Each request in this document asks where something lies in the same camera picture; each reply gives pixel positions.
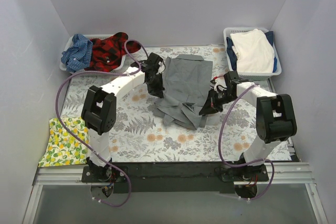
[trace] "white wall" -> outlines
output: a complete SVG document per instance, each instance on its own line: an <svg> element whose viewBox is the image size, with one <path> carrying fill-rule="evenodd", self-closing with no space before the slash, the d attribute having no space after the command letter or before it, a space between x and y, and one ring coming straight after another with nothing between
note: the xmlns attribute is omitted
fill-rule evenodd
<svg viewBox="0 0 336 224"><path fill-rule="evenodd" d="M229 26L270 28L285 0L51 0L68 33L124 31L145 45L223 43Z"/></svg>
<svg viewBox="0 0 336 224"><path fill-rule="evenodd" d="M45 151L68 33L50 0L0 0L0 223L21 223Z"/></svg>
<svg viewBox="0 0 336 224"><path fill-rule="evenodd" d="M279 93L293 99L299 156L309 161L329 223L336 223L336 0L286 0L272 30Z"/></svg>

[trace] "yellow fabric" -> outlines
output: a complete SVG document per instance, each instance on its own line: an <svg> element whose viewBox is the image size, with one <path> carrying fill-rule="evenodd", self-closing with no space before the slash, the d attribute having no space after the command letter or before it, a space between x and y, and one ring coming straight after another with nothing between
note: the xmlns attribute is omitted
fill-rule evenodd
<svg viewBox="0 0 336 224"><path fill-rule="evenodd" d="M79 138L89 143L88 128L82 118L62 118L65 125ZM46 153L38 167L86 164L87 148L71 136L57 118L49 121L50 138Z"/></svg>

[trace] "folded gray garment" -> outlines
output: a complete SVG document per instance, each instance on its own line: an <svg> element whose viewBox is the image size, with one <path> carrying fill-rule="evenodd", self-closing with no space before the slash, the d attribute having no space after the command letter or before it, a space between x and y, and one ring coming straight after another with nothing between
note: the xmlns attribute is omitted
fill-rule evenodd
<svg viewBox="0 0 336 224"><path fill-rule="evenodd" d="M167 57L163 72L164 98L155 101L155 116L163 118L163 124L174 122L195 130L204 127L206 116L199 111L204 105L212 76L212 61L198 55Z"/></svg>

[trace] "tabletop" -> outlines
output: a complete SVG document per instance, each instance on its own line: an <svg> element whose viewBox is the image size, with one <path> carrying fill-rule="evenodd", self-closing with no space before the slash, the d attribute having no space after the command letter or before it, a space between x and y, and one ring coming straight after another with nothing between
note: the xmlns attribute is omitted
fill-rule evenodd
<svg viewBox="0 0 336 224"><path fill-rule="evenodd" d="M148 47L162 58L175 58L180 54L200 55L213 62L213 77L228 71L224 46L194 47ZM136 59L145 59L141 50L133 54ZM132 63L127 57L122 73ZM90 86L104 85L114 77L79 76L69 85L62 117L77 117ZM256 82L270 91L267 81ZM222 121L230 104L223 106L222 113L208 116L204 128L188 130L176 124L164 126L162 118L153 115L156 97L148 94L145 84L136 87L117 102L117 121L110 131L109 149L113 162L189 162L220 161L218 155L218 135ZM236 161L249 148L257 132L255 129L256 109L240 100L232 110L222 136L224 159ZM279 144L268 156L273 161L291 160L287 143Z"/></svg>

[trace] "dark red garment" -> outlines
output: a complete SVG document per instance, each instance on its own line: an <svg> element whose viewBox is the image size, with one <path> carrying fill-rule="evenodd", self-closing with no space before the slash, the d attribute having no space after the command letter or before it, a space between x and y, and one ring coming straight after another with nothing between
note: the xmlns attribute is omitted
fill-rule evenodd
<svg viewBox="0 0 336 224"><path fill-rule="evenodd" d="M107 39L91 39L93 42L90 66L85 70L110 72L121 64L121 58L126 54L124 43L128 40L126 33L117 33ZM130 41L127 50L130 54L140 50L140 45Z"/></svg>

